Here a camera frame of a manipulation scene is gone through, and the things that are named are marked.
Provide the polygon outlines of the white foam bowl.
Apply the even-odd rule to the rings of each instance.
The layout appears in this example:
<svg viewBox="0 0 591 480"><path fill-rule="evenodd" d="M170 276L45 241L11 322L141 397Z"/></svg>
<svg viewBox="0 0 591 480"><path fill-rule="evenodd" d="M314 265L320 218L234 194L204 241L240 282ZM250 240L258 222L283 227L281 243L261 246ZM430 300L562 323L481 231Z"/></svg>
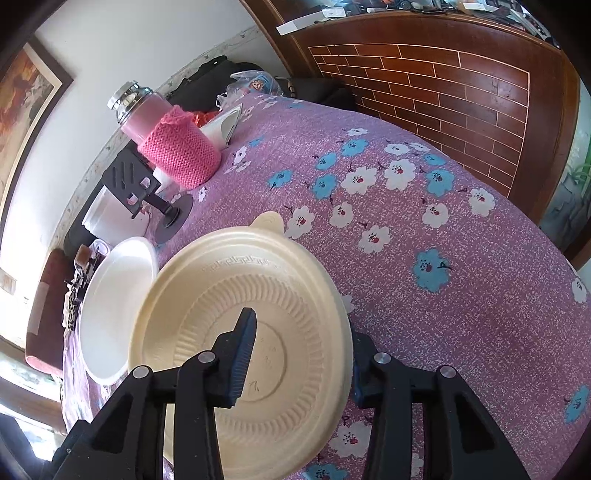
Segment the white foam bowl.
<svg viewBox="0 0 591 480"><path fill-rule="evenodd" d="M135 320L157 274L153 246L131 237L111 250L90 280L77 329L86 372L97 384L112 385L126 373Z"/></svg>

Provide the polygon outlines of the cream plastic bowl edge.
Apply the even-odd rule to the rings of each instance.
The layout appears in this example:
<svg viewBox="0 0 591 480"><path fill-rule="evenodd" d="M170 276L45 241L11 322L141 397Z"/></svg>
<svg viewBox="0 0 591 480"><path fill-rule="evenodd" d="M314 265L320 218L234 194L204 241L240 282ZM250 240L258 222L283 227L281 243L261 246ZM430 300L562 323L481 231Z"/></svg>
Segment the cream plastic bowl edge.
<svg viewBox="0 0 591 480"><path fill-rule="evenodd" d="M325 267L274 211L189 243L158 273L128 344L164 398L178 479L283 479L346 406L353 340Z"/></svg>

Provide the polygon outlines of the purple floral tablecloth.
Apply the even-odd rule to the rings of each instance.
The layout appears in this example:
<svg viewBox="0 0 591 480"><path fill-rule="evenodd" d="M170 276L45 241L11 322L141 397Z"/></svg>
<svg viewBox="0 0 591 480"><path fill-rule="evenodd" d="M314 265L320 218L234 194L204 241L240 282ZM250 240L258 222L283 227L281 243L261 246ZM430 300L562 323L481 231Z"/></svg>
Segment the purple floral tablecloth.
<svg viewBox="0 0 591 480"><path fill-rule="evenodd" d="M590 421L590 294L562 253L424 135L301 100L250 94L242 107L159 263L280 213L356 330L408 366L454 366L529 476L554 478Z"/></svg>

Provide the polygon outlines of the black canister with cork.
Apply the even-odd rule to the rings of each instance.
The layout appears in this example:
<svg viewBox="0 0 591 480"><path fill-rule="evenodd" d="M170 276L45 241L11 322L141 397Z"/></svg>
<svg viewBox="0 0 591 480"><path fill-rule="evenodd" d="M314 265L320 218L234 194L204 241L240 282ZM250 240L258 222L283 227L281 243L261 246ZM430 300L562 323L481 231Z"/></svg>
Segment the black canister with cork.
<svg viewBox="0 0 591 480"><path fill-rule="evenodd" d="M74 257L74 277L72 283L77 286L86 285L98 266L102 263L105 256L102 255L98 250L81 245Z"/></svg>

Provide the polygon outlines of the white plastic jar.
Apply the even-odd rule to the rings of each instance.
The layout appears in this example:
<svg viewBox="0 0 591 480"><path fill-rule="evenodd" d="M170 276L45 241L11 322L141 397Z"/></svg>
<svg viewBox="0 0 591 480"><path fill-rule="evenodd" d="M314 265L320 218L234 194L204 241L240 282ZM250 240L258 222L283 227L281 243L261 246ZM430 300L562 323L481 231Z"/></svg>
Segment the white plastic jar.
<svg viewBox="0 0 591 480"><path fill-rule="evenodd" d="M143 236L149 215L140 211L134 218L106 188L102 187L82 220L82 226L96 238L114 247L122 241Z"/></svg>

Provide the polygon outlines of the black phone stand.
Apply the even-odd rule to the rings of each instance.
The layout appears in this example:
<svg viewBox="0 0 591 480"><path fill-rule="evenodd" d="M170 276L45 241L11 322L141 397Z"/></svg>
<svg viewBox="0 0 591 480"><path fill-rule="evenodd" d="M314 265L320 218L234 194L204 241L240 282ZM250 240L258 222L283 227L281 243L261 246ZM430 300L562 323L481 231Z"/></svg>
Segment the black phone stand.
<svg viewBox="0 0 591 480"><path fill-rule="evenodd" d="M102 184L135 218L144 203L151 205L162 214L154 233L158 245L169 241L186 222L193 206L190 194L182 194L177 200L168 202L156 191L161 183L154 177L149 166L131 150L122 149L105 169Z"/></svg>

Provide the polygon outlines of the pink thermos knitted sleeve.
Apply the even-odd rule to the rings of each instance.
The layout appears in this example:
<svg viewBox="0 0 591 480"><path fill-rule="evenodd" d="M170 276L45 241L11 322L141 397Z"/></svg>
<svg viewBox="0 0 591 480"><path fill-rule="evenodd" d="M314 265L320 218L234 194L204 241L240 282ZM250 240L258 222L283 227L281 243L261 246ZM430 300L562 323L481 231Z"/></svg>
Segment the pink thermos knitted sleeve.
<svg viewBox="0 0 591 480"><path fill-rule="evenodd" d="M194 115L151 88L126 82L107 107L137 151L180 187L204 185L221 165L221 151L194 123Z"/></svg>

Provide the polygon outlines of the red plastic bag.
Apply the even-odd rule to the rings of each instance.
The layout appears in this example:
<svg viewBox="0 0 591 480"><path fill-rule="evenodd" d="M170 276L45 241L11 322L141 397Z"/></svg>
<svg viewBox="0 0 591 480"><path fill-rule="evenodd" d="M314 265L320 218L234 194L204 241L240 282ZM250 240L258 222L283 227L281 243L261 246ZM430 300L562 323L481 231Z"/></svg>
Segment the red plastic bag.
<svg viewBox="0 0 591 480"><path fill-rule="evenodd" d="M211 122L211 120L217 117L218 114L218 111L194 111L192 113L192 121L198 128L201 128L204 127L204 125L207 125L207 123Z"/></svg>

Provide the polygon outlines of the black sofa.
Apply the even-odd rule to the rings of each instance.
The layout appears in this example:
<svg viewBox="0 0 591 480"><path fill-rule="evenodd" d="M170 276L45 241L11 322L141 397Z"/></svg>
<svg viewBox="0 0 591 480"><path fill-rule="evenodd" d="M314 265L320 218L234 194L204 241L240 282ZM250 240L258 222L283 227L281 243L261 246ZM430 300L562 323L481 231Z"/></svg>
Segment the black sofa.
<svg viewBox="0 0 591 480"><path fill-rule="evenodd" d="M172 105L179 105L188 111L208 112L214 109L217 96L232 82L230 75L236 72L265 71L256 63L231 61L226 56L218 56L202 64L197 72L181 80L179 86L165 95ZM98 178L90 182L93 189L82 195L83 203L74 209L75 216L68 221L68 230L61 242L65 255L72 260L81 245L89 246L96 237L83 225L82 221L92 202L103 187L101 178L105 167L98 169Z"/></svg>

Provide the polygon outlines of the wooden brick pattern cabinet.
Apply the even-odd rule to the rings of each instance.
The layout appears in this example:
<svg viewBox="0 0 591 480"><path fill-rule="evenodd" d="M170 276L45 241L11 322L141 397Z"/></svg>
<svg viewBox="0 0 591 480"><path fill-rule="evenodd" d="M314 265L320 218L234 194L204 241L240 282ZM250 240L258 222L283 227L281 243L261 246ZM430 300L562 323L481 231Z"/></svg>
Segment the wooden brick pattern cabinet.
<svg viewBox="0 0 591 480"><path fill-rule="evenodd" d="M281 34L315 4L249 1L245 9L288 72L344 82L360 111L431 142L541 220L579 110L579 76L561 50L462 14L362 13Z"/></svg>

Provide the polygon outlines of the framed painting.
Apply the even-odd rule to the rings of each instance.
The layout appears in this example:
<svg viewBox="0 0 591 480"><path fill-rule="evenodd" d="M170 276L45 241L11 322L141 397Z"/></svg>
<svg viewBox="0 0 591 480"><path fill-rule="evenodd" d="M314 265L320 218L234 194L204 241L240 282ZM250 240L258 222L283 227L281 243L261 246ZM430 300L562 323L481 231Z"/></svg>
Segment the framed painting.
<svg viewBox="0 0 591 480"><path fill-rule="evenodd" d="M32 37L1 78L1 221L47 118L72 84L71 75Z"/></svg>

